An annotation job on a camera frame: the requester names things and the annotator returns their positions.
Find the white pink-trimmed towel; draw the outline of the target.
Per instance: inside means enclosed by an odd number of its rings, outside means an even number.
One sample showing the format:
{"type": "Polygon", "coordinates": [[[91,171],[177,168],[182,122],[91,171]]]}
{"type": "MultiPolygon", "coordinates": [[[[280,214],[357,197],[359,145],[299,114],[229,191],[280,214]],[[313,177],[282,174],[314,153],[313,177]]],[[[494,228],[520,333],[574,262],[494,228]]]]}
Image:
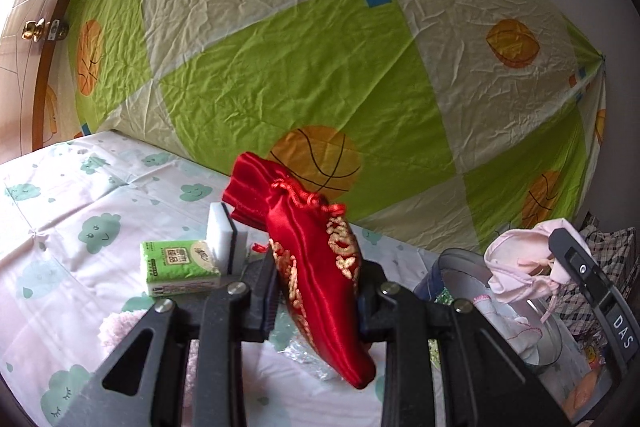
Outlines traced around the white pink-trimmed towel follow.
{"type": "Polygon", "coordinates": [[[521,315],[504,314],[488,295],[475,297],[473,305],[524,362],[529,365],[539,363],[537,345],[542,338],[540,327],[530,324],[521,315]]]}

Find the pink drawstring pouch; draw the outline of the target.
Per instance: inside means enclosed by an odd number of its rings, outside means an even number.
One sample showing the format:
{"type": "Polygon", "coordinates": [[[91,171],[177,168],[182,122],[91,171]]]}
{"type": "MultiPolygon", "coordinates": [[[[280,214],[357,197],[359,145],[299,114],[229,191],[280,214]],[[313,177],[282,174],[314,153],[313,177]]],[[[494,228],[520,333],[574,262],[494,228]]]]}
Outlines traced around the pink drawstring pouch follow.
{"type": "Polygon", "coordinates": [[[585,239],[564,218],[541,221],[531,229],[510,229],[498,236],[484,254],[486,268],[491,272],[488,284],[499,303],[551,298],[541,323],[553,313],[561,287],[570,283],[570,274],[549,248],[549,237],[556,229],[570,233],[592,256],[585,239]]]}

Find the green tissue pack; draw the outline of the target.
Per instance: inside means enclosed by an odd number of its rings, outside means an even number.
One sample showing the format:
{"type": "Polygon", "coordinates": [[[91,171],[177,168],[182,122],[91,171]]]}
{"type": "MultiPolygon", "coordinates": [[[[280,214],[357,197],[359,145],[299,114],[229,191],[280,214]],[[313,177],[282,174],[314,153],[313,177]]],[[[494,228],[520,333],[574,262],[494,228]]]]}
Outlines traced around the green tissue pack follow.
{"type": "Polygon", "coordinates": [[[221,273],[203,239],[140,244],[141,273],[152,298],[210,291],[221,273]]]}

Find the clear plastic bag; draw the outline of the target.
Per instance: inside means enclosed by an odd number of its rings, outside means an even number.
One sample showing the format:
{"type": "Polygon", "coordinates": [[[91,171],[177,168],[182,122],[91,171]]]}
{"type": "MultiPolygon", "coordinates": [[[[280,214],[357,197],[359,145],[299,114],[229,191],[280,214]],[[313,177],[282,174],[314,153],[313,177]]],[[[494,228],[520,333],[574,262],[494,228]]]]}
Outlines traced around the clear plastic bag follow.
{"type": "Polygon", "coordinates": [[[317,355],[316,351],[301,335],[294,335],[280,351],[281,355],[297,364],[305,373],[318,381],[332,381],[337,373],[326,361],[317,355]]]}

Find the red satin drawstring pouch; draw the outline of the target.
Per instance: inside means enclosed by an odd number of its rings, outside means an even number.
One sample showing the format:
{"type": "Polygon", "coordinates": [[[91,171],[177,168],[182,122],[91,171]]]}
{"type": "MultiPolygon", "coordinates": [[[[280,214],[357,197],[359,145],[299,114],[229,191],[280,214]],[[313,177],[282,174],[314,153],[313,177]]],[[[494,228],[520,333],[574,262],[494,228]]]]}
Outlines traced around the red satin drawstring pouch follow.
{"type": "Polygon", "coordinates": [[[359,339],[362,254],[345,206],[250,152],[236,158],[222,200],[234,220],[268,234],[288,311],[310,347],[352,387],[367,387],[376,367],[359,339]]]}

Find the round cookie tin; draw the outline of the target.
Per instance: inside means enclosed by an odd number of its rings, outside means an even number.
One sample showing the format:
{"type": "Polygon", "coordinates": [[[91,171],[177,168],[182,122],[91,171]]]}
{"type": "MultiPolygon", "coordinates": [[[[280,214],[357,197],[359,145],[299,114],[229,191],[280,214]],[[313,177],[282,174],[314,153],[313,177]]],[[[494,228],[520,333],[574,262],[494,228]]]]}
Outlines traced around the round cookie tin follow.
{"type": "Polygon", "coordinates": [[[495,327],[527,368],[539,378],[576,426],[590,426],[588,415],[611,387],[612,378],[600,365],[589,364],[585,351],[556,317],[544,319],[540,299],[500,303],[489,287],[490,271],[483,257],[449,248],[440,255],[423,254],[426,274],[414,292],[439,303],[471,301],[495,327]]]}

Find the white black sponge block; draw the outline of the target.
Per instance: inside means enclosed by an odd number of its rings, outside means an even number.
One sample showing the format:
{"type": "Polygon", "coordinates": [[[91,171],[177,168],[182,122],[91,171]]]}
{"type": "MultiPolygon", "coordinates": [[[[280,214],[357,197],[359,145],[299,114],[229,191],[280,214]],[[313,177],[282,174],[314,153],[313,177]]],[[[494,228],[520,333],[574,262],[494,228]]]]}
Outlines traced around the white black sponge block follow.
{"type": "Polygon", "coordinates": [[[248,253],[247,228],[236,223],[223,202],[209,205],[205,242],[222,275],[240,275],[248,253]]]}

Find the cloud pattern table cloth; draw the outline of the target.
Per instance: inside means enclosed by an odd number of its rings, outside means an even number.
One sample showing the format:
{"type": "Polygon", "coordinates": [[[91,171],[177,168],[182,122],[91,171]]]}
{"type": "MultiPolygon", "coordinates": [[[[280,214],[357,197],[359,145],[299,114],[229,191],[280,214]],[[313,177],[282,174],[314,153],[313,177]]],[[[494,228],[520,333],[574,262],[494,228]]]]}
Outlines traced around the cloud pattern table cloth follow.
{"type": "MultiPolygon", "coordinates": [[[[1,165],[1,377],[37,426],[54,426],[104,360],[101,323],[149,309],[146,241],[204,239],[228,178],[115,132],[1,165]]],[[[436,254],[357,225],[363,257],[413,289],[436,254]]],[[[243,346],[249,426],[379,426],[378,377],[358,391],[320,381],[272,343],[243,346]]]]}

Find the green basketball pattern sheet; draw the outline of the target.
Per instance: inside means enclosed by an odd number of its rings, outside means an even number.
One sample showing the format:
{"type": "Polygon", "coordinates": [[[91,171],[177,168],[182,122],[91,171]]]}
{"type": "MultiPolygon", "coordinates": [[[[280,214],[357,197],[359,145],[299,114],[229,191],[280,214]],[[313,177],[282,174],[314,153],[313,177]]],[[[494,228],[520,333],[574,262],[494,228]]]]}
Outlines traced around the green basketball pattern sheet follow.
{"type": "Polygon", "coordinates": [[[70,0],[43,140],[113,129],[229,173],[253,152],[440,251],[570,219],[604,58],[549,0],[70,0]]]}

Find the brass door knob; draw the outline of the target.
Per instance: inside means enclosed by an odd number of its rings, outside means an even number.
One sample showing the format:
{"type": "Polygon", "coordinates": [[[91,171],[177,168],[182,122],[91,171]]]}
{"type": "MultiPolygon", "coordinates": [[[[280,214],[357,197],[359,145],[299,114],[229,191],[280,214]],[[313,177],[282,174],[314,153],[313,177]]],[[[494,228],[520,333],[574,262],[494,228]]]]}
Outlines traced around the brass door knob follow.
{"type": "Polygon", "coordinates": [[[23,40],[38,42],[39,40],[58,41],[63,40],[68,35],[68,23],[55,18],[46,20],[28,20],[23,26],[21,37],[23,40]]]}

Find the wooden door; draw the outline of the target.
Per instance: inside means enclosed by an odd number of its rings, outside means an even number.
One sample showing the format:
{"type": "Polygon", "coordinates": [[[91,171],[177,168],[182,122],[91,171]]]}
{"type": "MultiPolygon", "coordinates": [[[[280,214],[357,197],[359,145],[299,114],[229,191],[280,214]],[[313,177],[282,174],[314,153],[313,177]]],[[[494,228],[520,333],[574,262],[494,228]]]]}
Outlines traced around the wooden door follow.
{"type": "Polygon", "coordinates": [[[1,160],[32,153],[58,134],[49,72],[68,34],[70,0],[1,0],[1,160]]]}

